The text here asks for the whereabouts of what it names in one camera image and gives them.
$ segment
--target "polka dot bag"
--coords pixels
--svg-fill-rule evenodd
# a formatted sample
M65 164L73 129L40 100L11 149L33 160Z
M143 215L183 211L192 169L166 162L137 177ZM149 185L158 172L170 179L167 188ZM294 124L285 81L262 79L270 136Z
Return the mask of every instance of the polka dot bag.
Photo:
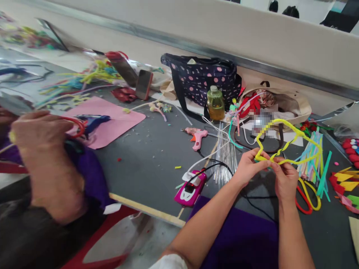
M193 59L195 64L188 64ZM176 56L164 54L161 63L172 70L172 79L178 100L187 113L184 97L196 104L205 107L204 115L208 115L206 109L207 92L212 85L216 85L222 91L226 110L233 98L238 98L242 78L237 74L237 66L232 61L220 58L201 59L190 56Z

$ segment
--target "hot glue gun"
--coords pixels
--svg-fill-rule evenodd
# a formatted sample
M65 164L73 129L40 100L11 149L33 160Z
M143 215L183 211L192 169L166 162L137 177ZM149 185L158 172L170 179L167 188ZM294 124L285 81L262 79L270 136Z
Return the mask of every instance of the hot glue gun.
M193 135L191 141L195 141L193 146L194 151L197 151L201 148L202 137L206 137L208 135L208 131L197 128L186 128L181 129L181 131Z

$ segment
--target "plastic bottle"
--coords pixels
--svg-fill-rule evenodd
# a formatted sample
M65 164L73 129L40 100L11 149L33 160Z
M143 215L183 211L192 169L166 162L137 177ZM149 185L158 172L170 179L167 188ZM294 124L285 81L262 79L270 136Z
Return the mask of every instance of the plastic bottle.
M106 57L130 87L136 87L137 74L120 52L107 52Z
M224 118L223 95L215 85L212 85L207 93L207 107L212 120L221 120Z

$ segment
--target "pink paper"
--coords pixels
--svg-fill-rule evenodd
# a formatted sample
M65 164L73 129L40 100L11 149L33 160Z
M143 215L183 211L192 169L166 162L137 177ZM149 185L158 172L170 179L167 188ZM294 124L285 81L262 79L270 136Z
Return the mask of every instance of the pink paper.
M123 107L110 103L99 97L92 97L77 107L63 114L64 117L74 117L80 114L107 115L111 120L100 124L100 126L90 134L89 140L81 139L85 145L92 149L99 149L107 146L120 135L134 127L146 118L146 115L131 111L126 114L122 111ZM68 134L74 134L76 128Z
M348 199L344 195L341 195L339 192L336 192L336 193L339 196L339 198L341 199L341 202L343 203L343 205L345 205L348 210L350 210L351 212L353 212L355 214L359 214L359 209L356 209L355 207L352 206L352 201L350 199Z

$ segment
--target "hand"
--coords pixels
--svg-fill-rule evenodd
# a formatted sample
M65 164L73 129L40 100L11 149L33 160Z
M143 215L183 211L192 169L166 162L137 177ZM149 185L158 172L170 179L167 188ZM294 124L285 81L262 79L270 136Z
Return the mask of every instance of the hand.
M12 122L16 121L18 116L7 111L5 108L0 107L0 126L10 125Z
M290 163L284 163L281 166L277 164L283 160L282 157L276 157L274 158L275 163L272 163L272 168L277 175L276 194L280 202L295 203L299 174Z
M51 148L64 146L66 132L73 124L51 115L49 111L34 111L21 116L11 125L15 144L21 149Z
M260 161L258 163L254 161L254 157L258 151L259 148L255 148L242 154L237 171L231 179L237 182L241 187L246 186L251 178L254 177L254 175L259 171L264 170L271 165L270 161ZM261 156L269 159L269 155L264 151L262 151Z

